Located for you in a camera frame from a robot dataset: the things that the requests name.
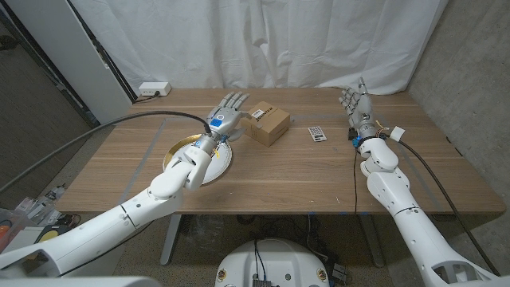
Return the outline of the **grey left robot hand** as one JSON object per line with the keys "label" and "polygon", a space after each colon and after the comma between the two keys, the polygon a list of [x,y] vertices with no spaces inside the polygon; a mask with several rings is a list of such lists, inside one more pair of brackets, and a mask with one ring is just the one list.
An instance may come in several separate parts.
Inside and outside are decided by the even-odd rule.
{"label": "grey left robot hand", "polygon": [[241,106],[249,98],[246,92],[230,92],[213,108],[206,118],[210,132],[202,134],[194,146],[211,153],[219,143],[238,140],[246,128],[237,126],[241,118],[250,118]]}

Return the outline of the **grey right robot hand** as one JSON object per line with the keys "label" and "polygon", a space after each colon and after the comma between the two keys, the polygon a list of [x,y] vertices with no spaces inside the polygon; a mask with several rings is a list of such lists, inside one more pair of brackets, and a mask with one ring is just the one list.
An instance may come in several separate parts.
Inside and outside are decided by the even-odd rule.
{"label": "grey right robot hand", "polygon": [[358,79],[358,92],[353,88],[342,90],[339,102],[348,116],[348,123],[362,139],[376,134],[375,120],[372,112],[371,98],[364,79]]}

